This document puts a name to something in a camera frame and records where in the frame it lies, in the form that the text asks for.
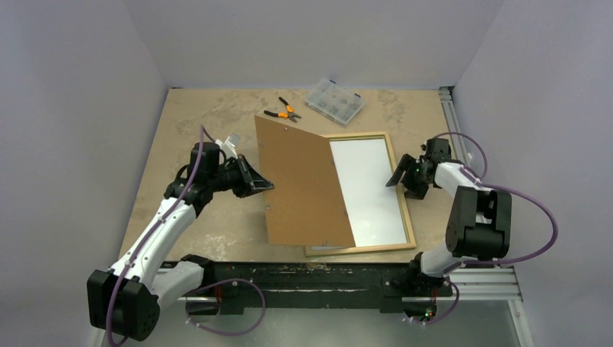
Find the brown cardboard backing board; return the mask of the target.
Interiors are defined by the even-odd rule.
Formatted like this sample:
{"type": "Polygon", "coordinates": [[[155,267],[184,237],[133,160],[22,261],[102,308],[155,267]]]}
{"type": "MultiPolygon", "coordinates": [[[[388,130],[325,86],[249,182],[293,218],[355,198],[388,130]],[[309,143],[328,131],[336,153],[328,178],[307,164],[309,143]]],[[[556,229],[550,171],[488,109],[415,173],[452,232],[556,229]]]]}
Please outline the brown cardboard backing board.
{"type": "Polygon", "coordinates": [[[260,173],[271,244],[352,247],[355,244],[328,139],[257,116],[260,173]]]}

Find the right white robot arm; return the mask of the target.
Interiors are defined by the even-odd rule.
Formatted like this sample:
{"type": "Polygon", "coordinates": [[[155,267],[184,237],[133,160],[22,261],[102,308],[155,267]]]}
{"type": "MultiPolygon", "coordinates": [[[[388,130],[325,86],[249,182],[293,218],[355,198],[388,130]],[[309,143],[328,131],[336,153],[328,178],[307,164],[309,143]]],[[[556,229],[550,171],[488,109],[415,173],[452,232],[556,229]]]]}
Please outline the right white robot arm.
{"type": "Polygon", "coordinates": [[[448,140],[428,139],[422,154],[401,157],[387,187],[401,185],[411,200],[423,200],[429,188],[443,189],[453,204],[445,241],[410,261],[401,284],[415,294],[440,286],[451,269],[505,257],[510,248],[512,197],[480,185],[465,163],[454,159],[448,140]]]}

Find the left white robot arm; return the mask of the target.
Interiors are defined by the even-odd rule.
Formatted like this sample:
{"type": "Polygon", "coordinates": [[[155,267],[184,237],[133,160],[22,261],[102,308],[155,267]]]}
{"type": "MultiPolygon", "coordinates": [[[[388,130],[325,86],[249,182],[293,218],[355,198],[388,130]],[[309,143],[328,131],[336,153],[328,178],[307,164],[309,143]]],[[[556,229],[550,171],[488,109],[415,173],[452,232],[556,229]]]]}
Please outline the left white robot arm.
{"type": "Polygon", "coordinates": [[[228,284],[250,285],[250,280],[219,280],[211,261],[188,255],[164,275],[158,270],[183,232],[196,220],[216,192],[232,191],[245,198],[273,189],[274,185],[243,155],[227,158],[213,142],[198,142],[190,162],[167,186],[157,213],[129,250],[107,270],[95,270],[87,280],[90,324],[104,330],[110,346],[146,339],[168,305],[190,291],[208,295],[228,284]]]}

